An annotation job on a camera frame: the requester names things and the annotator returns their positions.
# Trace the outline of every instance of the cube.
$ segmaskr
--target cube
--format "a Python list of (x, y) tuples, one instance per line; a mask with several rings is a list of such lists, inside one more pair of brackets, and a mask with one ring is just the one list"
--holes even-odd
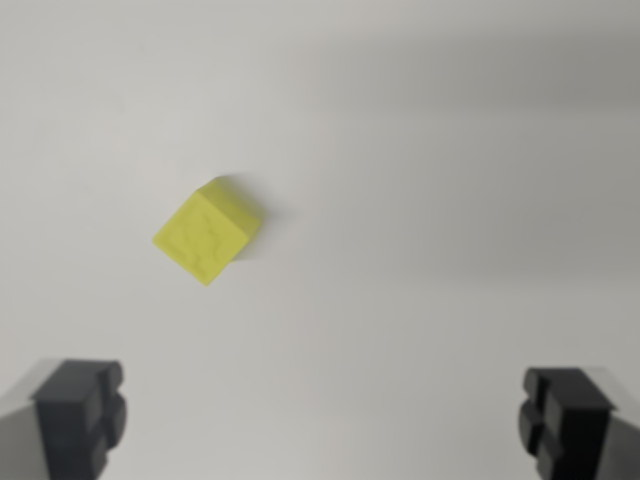
[(154, 237), (153, 243), (209, 285), (255, 237), (257, 208), (227, 177), (197, 190)]
[(108, 451), (118, 445), (126, 425), (127, 405), (118, 393), (123, 380), (119, 362), (67, 360), (31, 395), (48, 478), (100, 476)]

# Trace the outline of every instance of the cube face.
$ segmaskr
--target cube face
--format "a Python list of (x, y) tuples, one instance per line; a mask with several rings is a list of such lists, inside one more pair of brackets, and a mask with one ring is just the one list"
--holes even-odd
[[(234, 211), (242, 215), (230, 216), (229, 212)], [(247, 219), (255, 222), (256, 227)], [(259, 220), (218, 188), (214, 180), (196, 191), (153, 241), (198, 281), (208, 285), (251, 241), (257, 224)]]

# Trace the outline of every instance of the yellow block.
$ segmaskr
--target yellow block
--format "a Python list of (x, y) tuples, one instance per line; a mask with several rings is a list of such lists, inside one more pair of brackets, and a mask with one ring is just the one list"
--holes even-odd
[(255, 237), (261, 215), (226, 177), (197, 190), (153, 243), (201, 283), (214, 278)]

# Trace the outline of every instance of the yellow cube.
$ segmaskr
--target yellow cube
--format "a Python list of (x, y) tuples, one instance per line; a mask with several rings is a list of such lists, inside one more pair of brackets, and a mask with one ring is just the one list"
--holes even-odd
[(261, 224), (255, 205), (219, 177), (197, 190), (153, 243), (204, 285), (253, 240)]

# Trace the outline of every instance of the gray metal part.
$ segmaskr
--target gray metal part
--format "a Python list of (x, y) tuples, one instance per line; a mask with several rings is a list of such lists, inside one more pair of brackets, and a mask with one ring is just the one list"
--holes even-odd
[(0, 480), (49, 480), (38, 412), (31, 395), (61, 363), (39, 362), (0, 397)]
[(640, 402), (607, 370), (584, 371), (616, 406), (607, 428), (596, 480), (640, 480)]
[(0, 480), (48, 480), (33, 402), (0, 406)]

